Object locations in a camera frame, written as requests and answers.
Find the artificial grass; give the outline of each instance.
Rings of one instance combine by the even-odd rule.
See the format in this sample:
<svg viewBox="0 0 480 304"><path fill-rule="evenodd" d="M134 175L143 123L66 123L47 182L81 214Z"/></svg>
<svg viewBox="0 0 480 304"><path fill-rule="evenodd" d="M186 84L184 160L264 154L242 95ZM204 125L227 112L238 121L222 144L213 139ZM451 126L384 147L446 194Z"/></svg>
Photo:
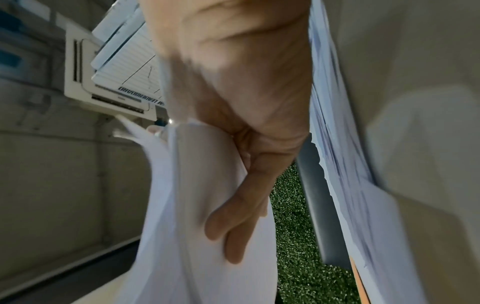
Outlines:
<svg viewBox="0 0 480 304"><path fill-rule="evenodd" d="M295 164L277 179L270 200L283 303L360 303L353 273L321 261Z"/></svg>

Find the green grass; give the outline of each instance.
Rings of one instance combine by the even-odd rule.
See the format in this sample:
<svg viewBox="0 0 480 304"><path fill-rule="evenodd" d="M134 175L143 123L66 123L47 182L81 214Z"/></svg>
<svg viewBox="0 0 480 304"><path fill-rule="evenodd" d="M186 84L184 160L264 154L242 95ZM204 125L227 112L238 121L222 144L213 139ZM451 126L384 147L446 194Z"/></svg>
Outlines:
<svg viewBox="0 0 480 304"><path fill-rule="evenodd" d="M277 179L270 199L284 304L360 303L353 273L322 264L295 164Z"/></svg>

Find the hand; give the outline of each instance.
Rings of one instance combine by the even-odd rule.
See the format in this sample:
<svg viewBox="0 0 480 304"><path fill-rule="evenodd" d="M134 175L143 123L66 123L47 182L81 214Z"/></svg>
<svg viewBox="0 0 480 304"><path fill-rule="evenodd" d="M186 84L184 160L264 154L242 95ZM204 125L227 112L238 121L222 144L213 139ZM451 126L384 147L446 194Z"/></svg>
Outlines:
<svg viewBox="0 0 480 304"><path fill-rule="evenodd" d="M309 0L140 0L175 121L233 136L248 174L205 225L241 262L276 178L309 133Z"/></svg>

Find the air conditioner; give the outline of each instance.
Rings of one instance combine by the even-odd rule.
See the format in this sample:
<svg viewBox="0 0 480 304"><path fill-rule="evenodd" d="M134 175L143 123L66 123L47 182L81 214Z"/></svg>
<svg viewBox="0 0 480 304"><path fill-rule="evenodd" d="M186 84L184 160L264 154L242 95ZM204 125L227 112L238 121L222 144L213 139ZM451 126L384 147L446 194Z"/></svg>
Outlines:
<svg viewBox="0 0 480 304"><path fill-rule="evenodd" d="M136 0L118 0L90 33L66 26L66 96L89 110L157 120L156 54Z"/></svg>

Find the concrete wall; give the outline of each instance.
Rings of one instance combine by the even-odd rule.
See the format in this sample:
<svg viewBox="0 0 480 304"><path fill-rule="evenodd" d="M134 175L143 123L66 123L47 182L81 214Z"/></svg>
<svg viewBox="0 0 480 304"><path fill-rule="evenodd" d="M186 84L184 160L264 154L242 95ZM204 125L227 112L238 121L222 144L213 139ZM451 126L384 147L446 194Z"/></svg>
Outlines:
<svg viewBox="0 0 480 304"><path fill-rule="evenodd" d="M89 28L104 13L87 0L57 9ZM0 76L44 84L45 57L0 49L22 57L17 68L0 66ZM63 60L57 51L59 90ZM76 105L54 97L46 106L41 94L0 79L0 295L141 233L151 178L143 151L111 137L116 121Z"/></svg>

